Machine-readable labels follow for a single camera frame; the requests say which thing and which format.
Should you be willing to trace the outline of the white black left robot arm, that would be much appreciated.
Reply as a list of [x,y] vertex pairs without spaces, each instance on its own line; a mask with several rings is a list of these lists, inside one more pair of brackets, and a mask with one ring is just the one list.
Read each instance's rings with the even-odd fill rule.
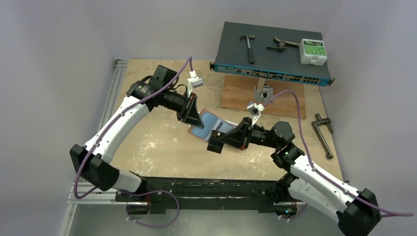
[[155,107],[176,112],[178,121],[184,124],[204,127],[197,110],[197,95],[192,91],[205,84],[203,78],[191,70],[183,95],[173,89],[178,78],[178,72],[159,65],[153,75],[133,83],[120,107],[98,133],[84,145],[75,144],[70,149],[76,179],[82,177],[102,191],[111,188],[127,191],[134,201],[144,199],[145,180],[135,173],[117,169],[111,162],[127,135]]

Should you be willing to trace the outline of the tan leather card holder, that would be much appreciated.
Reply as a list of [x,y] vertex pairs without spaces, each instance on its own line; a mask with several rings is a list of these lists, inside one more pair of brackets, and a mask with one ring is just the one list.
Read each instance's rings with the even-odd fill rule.
[[207,109],[202,109],[199,112],[199,115],[204,127],[199,128],[196,126],[190,126],[187,132],[192,136],[205,141],[206,143],[209,141],[211,132],[213,130],[220,131],[222,133],[228,133],[237,126],[236,123],[221,119]]

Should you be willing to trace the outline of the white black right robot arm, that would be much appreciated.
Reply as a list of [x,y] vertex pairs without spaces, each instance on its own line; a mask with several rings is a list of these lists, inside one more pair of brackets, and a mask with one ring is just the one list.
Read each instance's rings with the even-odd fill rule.
[[249,144],[273,148],[272,161],[287,172],[276,182],[276,203],[290,198],[305,202],[331,218],[344,235],[369,235],[382,218],[374,208],[378,204],[375,194],[345,184],[315,164],[293,143],[294,138],[286,121],[267,130],[243,118],[227,133],[213,130],[207,149],[221,153],[224,145],[245,150]]

